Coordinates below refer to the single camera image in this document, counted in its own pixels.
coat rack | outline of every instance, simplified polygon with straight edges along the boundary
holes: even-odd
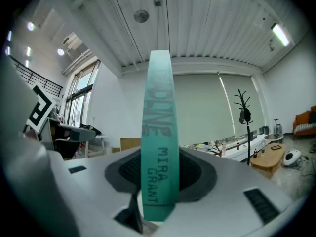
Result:
[[[253,121],[250,121],[251,120],[251,113],[247,109],[247,107],[249,107],[249,105],[247,106],[246,104],[247,104],[248,100],[250,99],[250,97],[248,97],[248,99],[245,102],[244,99],[243,99],[243,95],[244,95],[244,93],[246,91],[243,94],[241,94],[240,90],[238,90],[238,92],[239,92],[239,96],[238,95],[234,95],[234,96],[237,96],[237,97],[240,98],[241,104],[240,103],[235,103],[235,102],[234,102],[234,104],[238,104],[238,105],[242,106],[242,108],[239,108],[239,109],[241,109],[239,122],[241,124],[247,124],[247,133],[248,133],[248,159],[247,159],[247,164],[249,165],[249,163],[250,163],[250,129],[249,129],[249,124],[253,123]]]

orange sofa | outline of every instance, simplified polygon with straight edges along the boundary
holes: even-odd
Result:
[[[310,113],[311,112],[316,112],[316,105],[311,107],[310,111],[306,111],[302,114],[296,115],[295,118],[295,122],[293,123],[293,137],[298,137],[298,136],[304,136],[304,135],[314,135],[316,134],[316,127],[314,127],[313,129],[310,130],[306,130],[306,131],[301,131],[298,133],[294,133],[295,128],[300,125],[300,124],[306,124],[309,122],[310,119]]]

roller blind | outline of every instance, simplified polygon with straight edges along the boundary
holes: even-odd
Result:
[[[234,135],[218,75],[174,76],[179,144],[202,143]]]
[[[251,120],[253,123],[250,125],[250,132],[259,129],[260,127],[264,126],[264,117],[262,113],[262,108],[259,100],[258,93],[255,89],[255,86],[250,77],[243,77],[243,76],[233,76],[233,75],[221,75],[228,100],[230,102],[232,113],[233,113],[233,120],[235,126],[235,136],[240,137],[247,134],[247,125],[240,124],[239,117],[240,117],[240,105],[234,104],[241,103],[240,98],[234,95],[238,95],[238,89],[240,89],[241,93],[246,91],[244,94],[244,100],[246,101],[248,97],[250,97],[247,105],[250,105],[248,109],[251,112]]]

black coat stand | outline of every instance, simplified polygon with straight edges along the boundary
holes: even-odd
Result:
[[[239,95],[234,95],[234,96],[237,96],[237,97],[240,98],[241,104],[240,103],[235,103],[235,102],[234,102],[234,104],[238,104],[238,105],[242,106],[242,108],[240,108],[240,109],[242,109],[243,112],[244,112],[245,123],[244,122],[240,122],[240,123],[241,124],[247,124],[247,134],[248,134],[248,158],[247,158],[247,164],[249,165],[250,164],[250,129],[249,129],[249,124],[253,123],[253,121],[250,121],[251,120],[251,113],[247,109],[247,107],[249,107],[249,105],[246,106],[246,104],[247,104],[248,100],[250,99],[250,97],[248,97],[248,99],[245,102],[244,99],[243,99],[243,95],[244,95],[244,93],[246,91],[243,94],[241,94],[240,90],[238,90],[238,92],[239,92]]]

black railing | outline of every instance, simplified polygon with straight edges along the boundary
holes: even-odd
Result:
[[[25,67],[22,63],[14,59],[12,56],[10,56],[10,58],[12,59],[13,65],[16,68],[16,72],[23,78],[26,83],[32,85],[33,83],[35,83],[35,81],[37,81],[43,86],[45,91],[59,97],[61,89],[63,88],[62,86],[46,79],[45,77],[42,77],[33,70]]]

